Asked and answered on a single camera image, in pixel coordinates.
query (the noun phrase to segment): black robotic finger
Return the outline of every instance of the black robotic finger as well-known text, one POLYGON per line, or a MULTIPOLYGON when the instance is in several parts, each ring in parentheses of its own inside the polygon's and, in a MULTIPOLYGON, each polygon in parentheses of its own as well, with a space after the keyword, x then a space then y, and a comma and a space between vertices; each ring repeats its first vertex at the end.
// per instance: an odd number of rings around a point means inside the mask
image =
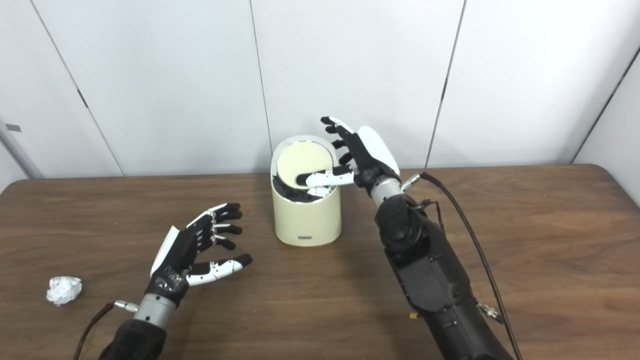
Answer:
POLYGON ((334 142, 331 143, 333 145, 333 147, 337 150, 340 149, 341 147, 344 147, 346 144, 346 142, 344 140, 336 140, 334 142))
POLYGON ((194 230, 194 232, 198 233, 203 228, 209 227, 209 224, 211 224, 212 220, 213 220, 212 216, 202 215, 199 219, 189 224, 189 226, 187 226, 187 229, 192 229, 194 230))
POLYGON ((315 172, 307 172, 306 174, 300 174, 296 177, 296 184, 300 186, 307 186, 307 179, 315 174, 315 172))
POLYGON ((217 206, 212 210, 213 213, 216 214, 216 218, 218 218, 218 215, 220 214, 238 212, 238 210, 240 210, 240 204, 238 204, 237 202, 228 202, 221 206, 217 206))
POLYGON ((224 233, 228 233, 228 234, 234 234, 234 235, 240 235, 242 234, 242 227, 236 226, 236 225, 232 225, 232 224, 216 224, 213 225, 216 228, 216 232, 218 234, 224 234, 224 233))
POLYGON ((189 266, 189 275, 207 275, 211 272, 211 263, 195 263, 189 266))
POLYGON ((235 250, 236 249, 236 244, 234 242, 232 242, 231 240, 224 238, 222 236, 217 236, 216 237, 216 245, 220 245, 223 248, 227 249, 227 250, 235 250))
POLYGON ((333 121, 331 119, 331 117, 328 116, 323 116, 320 118, 320 121, 324 124, 324 125, 335 125, 335 121, 333 121))
POLYGON ((213 240, 211 240, 211 238, 205 238, 200 242, 200 244, 198 244, 198 252, 203 252, 212 246, 213 240))
POLYGON ((217 222, 222 222, 227 220, 237 220, 239 218, 242 218, 242 211, 228 212, 228 213, 222 213, 220 215, 216 215, 217 222))
POLYGON ((350 152, 347 152, 345 155, 342 155, 342 157, 340 157, 340 160, 338 160, 338 162, 340 163, 340 165, 347 165, 351 160, 353 160, 353 155, 351 155, 350 152))
POLYGON ((242 254, 242 255, 234 257, 233 259, 220 259, 220 260, 218 260, 218 264, 224 264, 224 263, 226 263, 227 261, 230 261, 230 260, 235 261, 236 263, 239 263, 240 265, 242 265, 243 268, 246 268, 251 263, 253 263, 253 258, 251 257, 251 255, 242 254))

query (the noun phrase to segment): cable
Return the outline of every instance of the cable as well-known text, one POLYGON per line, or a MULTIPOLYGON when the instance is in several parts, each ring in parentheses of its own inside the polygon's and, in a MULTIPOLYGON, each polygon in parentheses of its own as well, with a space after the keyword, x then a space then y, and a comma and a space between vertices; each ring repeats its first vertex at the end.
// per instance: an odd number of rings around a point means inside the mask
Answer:
POLYGON ((427 174, 426 172, 421 173, 420 177, 429 181, 430 183, 437 186, 440 190, 442 190, 442 192, 444 192, 444 194, 449 198, 449 200, 451 201, 451 204, 453 204, 453 206, 456 208, 456 211, 460 215, 460 218, 462 219, 462 222, 465 224, 465 227, 467 228, 469 235, 471 235, 471 240, 473 240, 474 245, 476 246, 476 250, 478 251, 478 255, 480 255, 480 260, 482 261, 482 265, 484 267, 486 275, 489 278, 489 282, 491 283, 491 289, 493 290, 493 294, 495 295, 495 300, 498 302, 498 308, 500 309, 500 312, 504 317, 504 327, 507 330, 507 335, 509 336, 509 341, 511 342, 511 346, 513 347, 513 352, 516 354, 516 358, 518 360, 522 360, 522 354, 520 353, 520 348, 518 348, 518 342, 516 341, 515 335, 513 334, 511 323, 509 323, 509 317, 507 316, 507 311, 504 308, 504 303, 502 302, 502 297, 500 296, 498 285, 496 284, 495 279, 493 278, 493 274, 491 273, 491 268, 489 267, 489 262, 487 261, 486 256, 484 255, 484 251, 482 250, 482 246, 480 246, 480 241, 478 240, 476 233, 474 232, 473 228, 471 228, 471 224, 469 223, 469 220, 467 220, 467 216, 465 216, 464 211, 462 211, 462 208, 460 207, 456 199, 453 197, 453 194, 451 194, 451 192, 447 190, 447 188, 440 182, 440 180, 427 174))
POLYGON ((436 204, 436 212, 438 213, 438 224, 440 225, 440 230, 442 230, 443 234, 447 234, 447 232, 444 230, 444 222, 442 221, 442 213, 440 212, 440 203, 439 202, 431 201, 431 199, 426 199, 426 200, 423 200, 422 202, 420 202, 420 204, 418 204, 418 206, 414 207, 414 209, 416 209, 416 210, 424 210, 431 204, 436 204))
POLYGON ((76 348, 76 354, 74 355, 73 360, 78 360, 80 358, 80 352, 82 351, 82 346, 84 345, 84 341, 86 340, 87 335, 91 331, 91 328, 97 323, 109 310, 113 309, 112 302, 107 303, 98 313, 91 319, 89 324, 86 326, 86 329, 82 333, 80 337, 80 342, 78 343, 78 347, 76 348))

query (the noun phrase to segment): white wall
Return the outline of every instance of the white wall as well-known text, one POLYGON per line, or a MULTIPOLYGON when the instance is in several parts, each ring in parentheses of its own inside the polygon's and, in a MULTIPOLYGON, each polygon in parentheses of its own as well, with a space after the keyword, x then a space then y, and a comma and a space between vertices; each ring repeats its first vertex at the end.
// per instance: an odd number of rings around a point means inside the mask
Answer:
POLYGON ((640 60, 629 69, 578 153, 575 163, 600 165, 640 204, 640 60))
POLYGON ((0 193, 14 181, 26 179, 27 176, 0 142, 0 193))
POLYGON ((568 163, 639 46, 638 1, 468 1, 428 166, 568 163))
POLYGON ((462 3, 253 0, 273 146, 333 115, 423 167, 462 3))
POLYGON ((0 4, 0 135, 35 177, 266 171, 323 115, 402 167, 567 163, 640 46, 639 2, 468 1, 441 103, 463 0, 34 2, 0 4))
POLYGON ((1 1, 0 49, 0 132, 24 166, 35 177, 122 175, 29 1, 1 1))
POLYGON ((249 0, 36 0, 124 174, 266 171, 249 0))

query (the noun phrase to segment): back of robotic hand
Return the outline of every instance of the back of robotic hand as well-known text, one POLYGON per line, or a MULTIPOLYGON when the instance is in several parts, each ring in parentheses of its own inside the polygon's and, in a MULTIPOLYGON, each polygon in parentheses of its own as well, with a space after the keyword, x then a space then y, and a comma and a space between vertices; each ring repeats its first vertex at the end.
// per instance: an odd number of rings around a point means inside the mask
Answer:
MULTIPOLYGON (((328 133, 340 136, 334 147, 346 147, 348 152, 340 158, 339 167, 301 174, 298 184, 355 183, 367 190, 378 207, 375 222, 385 255, 409 304, 425 319, 445 360, 511 360, 483 313, 499 322, 503 317, 476 300, 442 221, 438 225, 426 216, 424 209, 432 202, 416 203, 405 194, 420 176, 401 184, 393 155, 370 127, 354 132, 333 117, 323 117, 321 122, 327 125, 328 133)), ((431 177, 426 173, 421 176, 431 177)))
POLYGON ((195 263, 198 253, 213 245, 234 250, 236 245, 220 234, 241 234, 235 225, 221 224, 242 217, 239 204, 222 204, 204 211, 184 230, 172 227, 151 268, 151 279, 139 305, 116 301, 134 313, 123 323, 100 360, 157 359, 164 347, 166 328, 190 286, 219 280, 252 262, 249 254, 233 259, 195 263))

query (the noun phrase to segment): black forearm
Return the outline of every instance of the black forearm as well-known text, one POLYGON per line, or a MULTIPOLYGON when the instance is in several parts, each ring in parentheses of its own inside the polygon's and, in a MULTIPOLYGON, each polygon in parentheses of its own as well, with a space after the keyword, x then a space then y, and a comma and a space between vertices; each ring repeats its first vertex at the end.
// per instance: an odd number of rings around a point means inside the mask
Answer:
POLYGON ((99 360, 155 360, 160 356, 166 331, 143 320, 130 319, 116 332, 99 360))
POLYGON ((512 360, 477 308, 470 281, 440 227, 420 215, 422 245, 398 256, 386 250, 412 308, 445 360, 512 360))

